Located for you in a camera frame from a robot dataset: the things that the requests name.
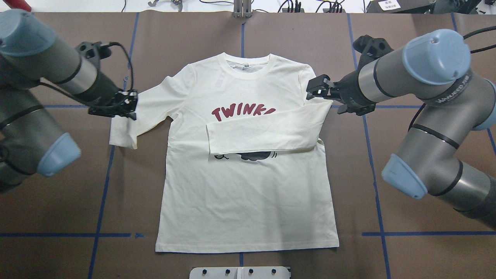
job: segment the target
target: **electrical cable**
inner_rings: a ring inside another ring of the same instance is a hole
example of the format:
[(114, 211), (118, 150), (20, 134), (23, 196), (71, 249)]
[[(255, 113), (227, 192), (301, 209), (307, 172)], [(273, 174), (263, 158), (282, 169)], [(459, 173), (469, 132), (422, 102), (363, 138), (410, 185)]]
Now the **electrical cable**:
[(480, 49), (476, 49), (476, 50), (471, 50), (470, 53), (478, 53), (478, 52), (490, 50), (490, 49), (493, 49), (493, 48), (496, 48), (496, 45), (492, 45), (492, 46), (488, 46), (488, 47), (480, 48)]
[[(129, 70), (131, 71), (131, 87), (128, 91), (131, 91), (134, 87), (134, 71), (132, 69), (132, 63), (131, 63), (131, 58), (129, 57), (129, 54), (127, 53), (127, 51), (125, 50), (124, 46), (118, 42), (109, 42), (109, 46), (119, 46), (123, 51), (124, 51), (124, 54), (127, 58), (127, 63), (129, 65)], [(48, 88), (51, 88), (61, 94), (63, 94), (64, 96), (67, 96), (69, 98), (71, 98), (72, 100), (78, 102), (78, 103), (81, 103), (87, 107), (90, 107), (90, 108), (94, 108), (94, 109), (112, 109), (112, 108), (116, 108), (116, 107), (119, 107), (121, 105), (122, 102), (119, 102), (119, 103), (116, 103), (112, 106), (98, 106), (98, 105), (95, 105), (95, 104), (92, 104), (90, 102), (86, 102), (86, 101), (83, 101), (83, 100), (80, 100), (79, 98), (76, 98), (75, 96), (51, 85), (51, 84), (48, 84), (48, 83), (44, 83), (44, 82), (40, 82), (39, 85), (42, 85), (42, 86), (46, 86)]]
[(475, 30), (475, 31), (470, 32), (467, 35), (463, 36), (463, 39), (465, 40), (465, 39), (470, 38), (470, 37), (472, 37), (474, 35), (477, 35), (477, 34), (480, 34), (480, 33), (484, 33), (484, 32), (488, 32), (488, 31), (493, 31), (493, 30), (496, 30), (496, 26), (481, 28), (479, 30)]
[(408, 130), (411, 129), (411, 127), (413, 126), (413, 123), (415, 122), (415, 120), (417, 119), (417, 117), (419, 116), (419, 114), (422, 112), (422, 110), (426, 107), (426, 104), (423, 103), (422, 106), (420, 106), (420, 109), (417, 111), (417, 113), (415, 114), (415, 116), (412, 118), (411, 122), (410, 122), (410, 125), (408, 126)]
[(331, 9), (331, 6), (332, 6), (332, 3), (331, 1), (326, 1), (326, 0), (317, 0), (317, 1), (320, 1), (322, 3), (320, 3), (320, 5), (317, 7), (317, 10), (315, 11), (316, 13), (318, 12), (318, 10), (320, 9), (320, 7), (322, 7), (322, 5), (324, 5), (324, 3), (329, 3), (329, 10)]
[[(478, 30), (475, 30), (475, 31), (472, 31), (470, 33), (468, 33), (467, 35), (463, 36), (463, 39), (468, 39), (474, 35), (477, 35), (477, 34), (480, 34), (480, 33), (484, 33), (484, 32), (488, 32), (488, 31), (493, 31), (493, 30), (496, 30), (496, 26), (491, 26), (491, 27), (486, 27), (486, 28), (481, 28), (481, 29), (478, 29)], [(486, 51), (486, 50), (490, 50), (490, 49), (493, 49), (493, 48), (496, 48), (496, 45), (492, 45), (492, 46), (488, 46), (488, 47), (485, 47), (485, 48), (480, 48), (480, 49), (476, 49), (476, 50), (471, 50), (470, 53), (477, 53), (477, 52), (482, 52), (482, 51)]]
[(279, 7), (279, 10), (277, 10), (277, 12), (280, 12), (282, 10), (282, 6), (284, 6), (285, 3), (288, 3), (288, 12), (289, 12), (289, 2), (291, 2), (291, 4), (293, 3), (293, 0), (285, 0), (284, 2), (282, 2), (281, 6)]
[(229, 1), (204, 1), (204, 0), (199, 0), (199, 1), (205, 4), (227, 3), (234, 5), (234, 2), (229, 2)]
[(317, 10), (315, 11), (316, 13), (318, 12), (318, 10), (320, 9), (320, 7), (322, 7), (322, 5), (324, 3), (329, 3), (329, 11), (327, 11), (326, 13), (341, 13), (343, 12), (343, 5), (341, 5), (341, 3), (343, 3), (345, 0), (342, 0), (341, 2), (338, 2), (338, 1), (328, 1), (328, 0), (317, 0), (317, 1), (320, 1), (322, 3), (320, 3), (320, 5), (317, 7)]

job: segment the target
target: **black graphic print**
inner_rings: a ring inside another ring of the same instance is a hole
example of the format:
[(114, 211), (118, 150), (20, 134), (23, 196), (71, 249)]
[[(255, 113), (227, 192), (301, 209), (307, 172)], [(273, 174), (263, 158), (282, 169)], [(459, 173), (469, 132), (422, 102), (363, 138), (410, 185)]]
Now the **black graphic print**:
[[(241, 155), (241, 159), (245, 161), (257, 161), (257, 160), (265, 160), (268, 157), (271, 158), (276, 158), (277, 157), (277, 152), (272, 152), (272, 151), (259, 151), (259, 152), (248, 152), (248, 153), (236, 153)], [(229, 159), (225, 155), (215, 155), (214, 156), (217, 160), (220, 159)]]

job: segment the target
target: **shirt sleeve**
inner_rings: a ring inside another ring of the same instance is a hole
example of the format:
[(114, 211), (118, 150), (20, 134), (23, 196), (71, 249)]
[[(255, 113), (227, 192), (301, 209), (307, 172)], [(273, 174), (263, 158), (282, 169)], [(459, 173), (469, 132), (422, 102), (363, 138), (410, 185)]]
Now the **shirt sleeve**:
[(210, 154), (313, 148), (332, 104), (322, 98), (306, 100), (307, 83), (314, 77), (306, 65), (299, 75), (303, 106), (298, 109), (207, 124)]
[(184, 67), (173, 77), (166, 77), (159, 85), (138, 95), (136, 117), (132, 119), (115, 116), (110, 127), (109, 144), (137, 149), (137, 137), (154, 128), (168, 116), (172, 119), (188, 97), (195, 83), (191, 65)]

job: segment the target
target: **light blue end cap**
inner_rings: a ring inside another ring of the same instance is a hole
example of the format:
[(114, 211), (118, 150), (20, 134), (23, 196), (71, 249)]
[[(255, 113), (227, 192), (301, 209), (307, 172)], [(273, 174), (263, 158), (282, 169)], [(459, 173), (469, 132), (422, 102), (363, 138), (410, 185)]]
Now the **light blue end cap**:
[(69, 133), (65, 133), (45, 153), (38, 164), (37, 171), (46, 177), (50, 177), (70, 165), (80, 156), (81, 150)]
[(403, 48), (403, 65), (415, 79), (442, 85), (462, 77), (470, 67), (470, 49), (463, 37), (440, 29), (411, 40)]
[[(487, 80), (487, 81), (489, 81), (489, 83), (493, 86), (493, 89), (496, 92), (496, 86), (495, 86), (495, 84), (492, 83), (490, 80)], [(489, 117), (484, 122), (482, 122), (480, 125), (475, 126), (472, 130), (474, 130), (474, 131), (482, 131), (482, 130), (485, 130), (485, 129), (489, 129), (494, 124), (496, 124), (496, 102), (495, 102), (495, 105), (493, 106), (493, 111), (491, 112), (491, 114), (489, 115)]]
[(396, 154), (392, 154), (382, 171), (382, 178), (396, 189), (420, 200), (427, 194), (427, 188), (417, 174)]
[(23, 57), (49, 48), (55, 31), (29, 12), (10, 9), (0, 13), (0, 54)]

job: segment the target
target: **long-sleeve shirt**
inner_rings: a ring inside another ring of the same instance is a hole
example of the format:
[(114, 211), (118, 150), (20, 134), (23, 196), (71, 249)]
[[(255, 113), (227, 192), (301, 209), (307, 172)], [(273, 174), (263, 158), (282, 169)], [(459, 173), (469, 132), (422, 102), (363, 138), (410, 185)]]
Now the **long-sleeve shirt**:
[(313, 77), (276, 55), (222, 53), (141, 93), (136, 121), (112, 119), (110, 144), (135, 149), (173, 119), (157, 252), (339, 246), (318, 138), (332, 102), (306, 100)]

